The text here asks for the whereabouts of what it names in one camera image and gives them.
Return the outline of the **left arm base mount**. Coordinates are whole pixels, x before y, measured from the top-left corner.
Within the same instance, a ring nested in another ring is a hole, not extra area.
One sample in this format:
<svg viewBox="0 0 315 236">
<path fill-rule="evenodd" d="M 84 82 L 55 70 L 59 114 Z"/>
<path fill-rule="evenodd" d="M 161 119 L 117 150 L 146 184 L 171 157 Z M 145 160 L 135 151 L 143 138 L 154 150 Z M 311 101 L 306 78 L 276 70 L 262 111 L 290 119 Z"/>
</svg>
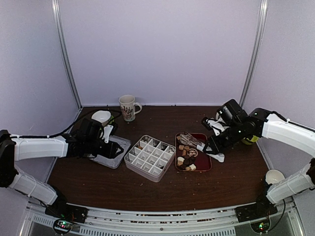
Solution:
<svg viewBox="0 0 315 236">
<path fill-rule="evenodd" d="M 66 205 L 65 210 L 58 211 L 52 206 L 45 206 L 45 214 L 55 217 L 52 228 L 58 235 L 65 235 L 80 228 L 79 224 L 86 221 L 86 207 Z"/>
</svg>

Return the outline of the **red chocolate tray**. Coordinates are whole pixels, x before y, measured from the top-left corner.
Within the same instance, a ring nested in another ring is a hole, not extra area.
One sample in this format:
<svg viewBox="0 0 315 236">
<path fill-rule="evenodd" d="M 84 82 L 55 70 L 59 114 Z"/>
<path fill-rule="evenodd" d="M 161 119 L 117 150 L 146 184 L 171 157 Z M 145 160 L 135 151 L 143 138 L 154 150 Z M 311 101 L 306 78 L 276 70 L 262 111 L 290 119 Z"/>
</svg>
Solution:
<svg viewBox="0 0 315 236">
<path fill-rule="evenodd" d="M 178 133 L 175 136 L 175 167 L 180 172 L 208 172 L 212 169 L 211 157 L 197 149 L 197 144 L 184 144 Z"/>
</svg>

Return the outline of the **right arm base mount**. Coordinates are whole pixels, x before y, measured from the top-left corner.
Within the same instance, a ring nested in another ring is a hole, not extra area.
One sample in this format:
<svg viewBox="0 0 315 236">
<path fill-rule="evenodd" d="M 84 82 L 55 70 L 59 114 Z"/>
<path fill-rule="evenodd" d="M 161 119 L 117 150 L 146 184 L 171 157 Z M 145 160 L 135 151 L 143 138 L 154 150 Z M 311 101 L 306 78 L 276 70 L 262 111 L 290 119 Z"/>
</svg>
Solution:
<svg viewBox="0 0 315 236">
<path fill-rule="evenodd" d="M 250 204 L 236 207 L 235 212 L 239 223 L 248 222 L 251 229 L 261 235 L 271 229 L 270 216 L 278 213 L 278 210 L 275 206 L 258 209 L 257 204 Z"/>
</svg>

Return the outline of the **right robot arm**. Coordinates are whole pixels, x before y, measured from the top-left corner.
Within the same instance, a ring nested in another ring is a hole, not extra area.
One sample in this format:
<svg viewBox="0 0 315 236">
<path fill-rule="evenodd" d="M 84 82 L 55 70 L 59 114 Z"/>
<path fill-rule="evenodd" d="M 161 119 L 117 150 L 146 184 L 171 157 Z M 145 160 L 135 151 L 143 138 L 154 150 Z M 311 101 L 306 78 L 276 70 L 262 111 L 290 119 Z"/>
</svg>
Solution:
<svg viewBox="0 0 315 236">
<path fill-rule="evenodd" d="M 315 188 L 315 130 L 293 122 L 276 111 L 255 108 L 247 113 L 236 100 L 219 107 L 214 118 L 204 117 L 203 126 L 213 131 L 204 144 L 197 148 L 219 162 L 224 152 L 237 142 L 258 137 L 259 147 L 268 163 L 285 173 L 283 180 L 270 183 L 252 206 L 257 217 L 264 216 L 271 206 L 284 199 Z"/>
</svg>

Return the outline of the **lilac tin box with dividers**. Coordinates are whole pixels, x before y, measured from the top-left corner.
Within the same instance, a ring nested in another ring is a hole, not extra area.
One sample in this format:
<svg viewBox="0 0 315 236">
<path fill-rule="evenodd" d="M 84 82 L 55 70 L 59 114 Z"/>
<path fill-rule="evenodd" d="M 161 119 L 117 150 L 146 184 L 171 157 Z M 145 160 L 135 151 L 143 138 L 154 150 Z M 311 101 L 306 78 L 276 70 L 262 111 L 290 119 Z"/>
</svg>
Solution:
<svg viewBox="0 0 315 236">
<path fill-rule="evenodd" d="M 175 146 L 153 138 L 142 136 L 126 153 L 126 167 L 140 176 L 160 182 L 175 157 Z"/>
</svg>

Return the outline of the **white metal tongs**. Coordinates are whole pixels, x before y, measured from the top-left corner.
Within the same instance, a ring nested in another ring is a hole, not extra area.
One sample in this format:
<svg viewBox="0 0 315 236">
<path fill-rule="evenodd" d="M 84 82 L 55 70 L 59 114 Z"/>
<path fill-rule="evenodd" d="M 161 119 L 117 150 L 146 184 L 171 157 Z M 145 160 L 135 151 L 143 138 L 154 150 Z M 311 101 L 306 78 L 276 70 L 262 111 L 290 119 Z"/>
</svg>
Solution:
<svg viewBox="0 0 315 236">
<path fill-rule="evenodd" d="M 223 163 L 225 161 L 225 155 L 222 153 L 216 153 L 213 148 L 210 147 L 210 145 L 207 142 L 201 142 L 195 137 L 193 137 L 190 133 L 181 133 L 178 136 L 178 141 L 185 145 L 192 147 L 200 152 L 203 152 L 204 154 L 214 158 L 215 160 L 219 161 L 220 163 Z"/>
</svg>

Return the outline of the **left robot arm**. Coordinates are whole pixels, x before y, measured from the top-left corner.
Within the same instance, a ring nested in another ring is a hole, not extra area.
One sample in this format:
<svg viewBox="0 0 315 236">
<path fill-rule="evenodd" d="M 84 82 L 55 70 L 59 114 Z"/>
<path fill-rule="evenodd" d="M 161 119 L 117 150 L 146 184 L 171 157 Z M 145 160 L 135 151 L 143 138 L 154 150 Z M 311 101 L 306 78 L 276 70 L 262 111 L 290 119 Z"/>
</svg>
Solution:
<svg viewBox="0 0 315 236">
<path fill-rule="evenodd" d="M 91 118 L 82 115 L 77 119 L 80 127 L 71 133 L 64 130 L 54 135 L 20 136 L 1 130 L 0 186 L 35 198 L 59 218 L 67 218 L 71 208 L 65 196 L 18 169 L 15 163 L 44 157 L 87 158 L 104 166 L 116 162 L 125 150 L 119 143 L 111 141 L 110 136 L 117 130 L 115 119 L 122 113 L 112 109 L 92 110 L 90 113 Z"/>
</svg>

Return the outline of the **lilac bunny tin lid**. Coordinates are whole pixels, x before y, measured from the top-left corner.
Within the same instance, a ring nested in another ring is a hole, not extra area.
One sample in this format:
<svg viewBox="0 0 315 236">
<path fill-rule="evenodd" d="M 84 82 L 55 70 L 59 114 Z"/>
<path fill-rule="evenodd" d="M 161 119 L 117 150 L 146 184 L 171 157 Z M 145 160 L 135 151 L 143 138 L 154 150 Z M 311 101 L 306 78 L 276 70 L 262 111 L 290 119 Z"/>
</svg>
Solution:
<svg viewBox="0 0 315 236">
<path fill-rule="evenodd" d="M 97 155 L 88 155 L 88 157 L 103 166 L 106 166 L 111 169 L 116 169 L 120 165 L 123 157 L 131 147 L 131 141 L 119 136 L 110 136 L 109 143 L 107 143 L 109 149 L 105 152 L 105 156 Z"/>
</svg>

